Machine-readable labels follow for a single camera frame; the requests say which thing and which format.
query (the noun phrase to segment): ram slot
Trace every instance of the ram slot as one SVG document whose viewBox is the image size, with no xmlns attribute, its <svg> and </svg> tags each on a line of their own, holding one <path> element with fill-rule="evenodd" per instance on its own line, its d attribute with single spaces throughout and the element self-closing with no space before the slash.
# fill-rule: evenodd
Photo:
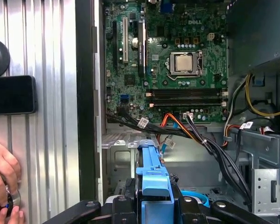
<svg viewBox="0 0 280 224">
<path fill-rule="evenodd" d="M 221 89 L 152 89 L 146 93 L 154 98 L 219 97 Z"/>
<path fill-rule="evenodd" d="M 129 61 L 128 57 L 128 24 L 127 17 L 122 18 L 122 35 L 123 35 L 123 62 Z"/>
<path fill-rule="evenodd" d="M 145 20 L 138 22 L 138 75 L 140 78 L 145 76 L 145 44 L 146 42 L 146 29 Z"/>
<path fill-rule="evenodd" d="M 112 22 L 112 31 L 113 31 L 113 39 L 112 39 L 112 45 L 113 45 L 113 67 L 115 71 L 117 72 L 117 22 Z"/>
<path fill-rule="evenodd" d="M 160 106 L 221 106 L 221 99 L 153 99 L 149 107 Z"/>
</svg>

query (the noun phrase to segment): yellow cable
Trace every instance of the yellow cable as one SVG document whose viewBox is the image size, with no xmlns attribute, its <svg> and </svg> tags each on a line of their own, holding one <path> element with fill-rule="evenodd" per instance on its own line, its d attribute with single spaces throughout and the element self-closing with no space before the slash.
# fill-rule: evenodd
<svg viewBox="0 0 280 224">
<path fill-rule="evenodd" d="M 251 100 L 250 100 L 250 95 L 249 95 L 249 84 L 250 84 L 250 78 L 251 78 L 251 75 L 248 76 L 247 80 L 246 80 L 246 86 L 245 86 L 245 93 L 246 93 L 246 98 L 247 98 L 247 102 L 248 102 L 248 105 L 250 106 L 250 108 L 258 115 L 260 116 L 264 116 L 264 117 L 271 117 L 271 116 L 278 116 L 280 115 L 280 112 L 277 112 L 277 113 L 263 113 L 261 111 L 258 111 L 257 109 L 255 109 L 251 103 Z"/>
</svg>

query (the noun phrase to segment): side panel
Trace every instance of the side panel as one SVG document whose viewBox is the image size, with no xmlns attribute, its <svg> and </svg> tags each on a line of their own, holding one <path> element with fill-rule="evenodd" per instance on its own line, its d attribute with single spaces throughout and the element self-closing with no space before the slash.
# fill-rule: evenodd
<svg viewBox="0 0 280 224">
<path fill-rule="evenodd" d="M 0 143 L 20 161 L 27 224 L 79 201 L 74 0 L 0 0 L 6 76 L 36 78 L 38 112 L 0 116 Z"/>
</svg>

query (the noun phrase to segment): blue sata port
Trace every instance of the blue sata port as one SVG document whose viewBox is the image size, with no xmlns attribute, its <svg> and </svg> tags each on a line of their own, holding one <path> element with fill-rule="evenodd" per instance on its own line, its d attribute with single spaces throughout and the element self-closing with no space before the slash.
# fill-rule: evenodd
<svg viewBox="0 0 280 224">
<path fill-rule="evenodd" d="M 120 102 L 123 104 L 130 102 L 130 95 L 120 95 Z"/>
</svg>

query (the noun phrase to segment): smartphone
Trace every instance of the smartphone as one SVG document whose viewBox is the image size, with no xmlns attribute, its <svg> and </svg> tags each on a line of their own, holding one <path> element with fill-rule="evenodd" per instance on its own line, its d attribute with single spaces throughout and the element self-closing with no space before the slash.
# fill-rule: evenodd
<svg viewBox="0 0 280 224">
<path fill-rule="evenodd" d="M 36 110 L 34 77 L 0 77 L 0 115 L 28 114 Z"/>
</svg>

